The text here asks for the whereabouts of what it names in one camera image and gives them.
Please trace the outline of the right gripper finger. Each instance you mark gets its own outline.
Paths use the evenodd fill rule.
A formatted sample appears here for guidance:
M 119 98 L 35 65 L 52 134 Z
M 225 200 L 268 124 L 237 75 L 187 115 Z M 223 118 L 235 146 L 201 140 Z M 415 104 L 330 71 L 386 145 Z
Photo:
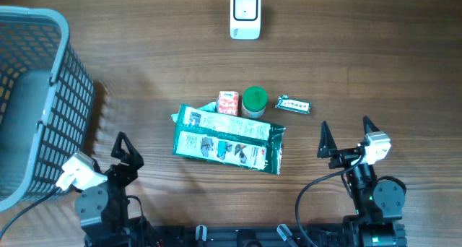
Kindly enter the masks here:
M 321 139 L 318 146 L 317 157 L 328 158 L 333 157 L 337 153 L 337 146 L 328 127 L 328 123 L 324 121 L 321 124 Z
M 379 128 L 371 121 L 371 119 L 368 116 L 364 116 L 362 118 L 362 122 L 365 134 L 379 132 Z

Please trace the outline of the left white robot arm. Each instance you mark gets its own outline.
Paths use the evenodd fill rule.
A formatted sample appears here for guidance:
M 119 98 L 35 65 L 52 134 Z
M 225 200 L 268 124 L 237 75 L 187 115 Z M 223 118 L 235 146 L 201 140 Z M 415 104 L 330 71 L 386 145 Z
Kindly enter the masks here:
M 144 215 L 128 216 L 129 199 L 139 200 L 126 193 L 127 185 L 138 177 L 137 170 L 136 165 L 111 165 L 105 171 L 107 181 L 83 190 L 76 200 L 75 209 L 85 232 L 85 246 L 163 245 Z

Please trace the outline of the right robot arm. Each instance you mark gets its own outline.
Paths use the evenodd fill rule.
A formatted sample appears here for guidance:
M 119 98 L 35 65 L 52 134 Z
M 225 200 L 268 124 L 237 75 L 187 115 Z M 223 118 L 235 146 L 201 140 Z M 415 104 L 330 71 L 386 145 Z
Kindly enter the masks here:
M 389 136 L 367 116 L 362 119 L 364 139 L 354 148 L 338 149 L 326 122 L 321 124 L 317 156 L 330 160 L 332 177 L 340 176 L 356 213 L 340 223 L 273 227 L 153 227 L 137 218 L 123 230 L 127 246 L 406 246 L 406 231 L 400 224 L 407 188 L 393 176 L 377 177 L 373 165 L 391 148 Z

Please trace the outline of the red tissue pack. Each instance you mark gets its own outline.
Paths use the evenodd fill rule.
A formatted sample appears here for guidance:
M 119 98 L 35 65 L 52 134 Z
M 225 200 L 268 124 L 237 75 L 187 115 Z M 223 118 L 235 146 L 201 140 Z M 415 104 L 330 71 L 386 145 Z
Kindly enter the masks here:
M 216 112 L 231 116 L 238 115 L 239 93 L 236 91 L 220 91 L 217 98 Z

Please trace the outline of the green white packaged product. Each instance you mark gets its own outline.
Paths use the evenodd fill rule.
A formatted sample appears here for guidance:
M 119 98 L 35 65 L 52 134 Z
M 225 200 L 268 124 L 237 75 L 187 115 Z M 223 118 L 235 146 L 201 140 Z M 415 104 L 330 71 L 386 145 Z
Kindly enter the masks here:
M 279 175 L 283 126 L 182 104 L 173 154 Z

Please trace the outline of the green lid jar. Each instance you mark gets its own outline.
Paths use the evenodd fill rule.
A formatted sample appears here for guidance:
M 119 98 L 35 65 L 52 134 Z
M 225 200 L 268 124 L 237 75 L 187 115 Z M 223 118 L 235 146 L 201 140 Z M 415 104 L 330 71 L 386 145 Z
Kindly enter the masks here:
M 242 115 L 246 118 L 260 118 L 266 110 L 268 100 L 268 94 L 264 88 L 249 87 L 242 97 Z

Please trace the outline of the small green white packet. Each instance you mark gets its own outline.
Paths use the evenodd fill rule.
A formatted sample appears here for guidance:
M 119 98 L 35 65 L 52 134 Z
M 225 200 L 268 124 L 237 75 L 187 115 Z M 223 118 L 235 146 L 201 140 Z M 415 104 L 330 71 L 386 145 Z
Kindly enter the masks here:
M 288 95 L 278 97 L 275 108 L 301 114 L 309 114 L 311 102 L 290 98 Z

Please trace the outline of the teal tissue pack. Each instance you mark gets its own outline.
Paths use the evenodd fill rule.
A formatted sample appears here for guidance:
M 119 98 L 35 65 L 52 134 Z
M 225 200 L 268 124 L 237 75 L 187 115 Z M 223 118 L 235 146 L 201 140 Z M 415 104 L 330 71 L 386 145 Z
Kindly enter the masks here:
M 201 106 L 200 108 L 198 108 L 198 110 L 212 112 L 212 113 L 215 112 L 216 109 L 217 109 L 217 103 L 216 102 L 210 102 L 207 105 L 204 105 L 204 106 Z M 176 122 L 178 120 L 178 115 L 179 115 L 179 113 L 172 114 L 171 119 L 174 122 Z

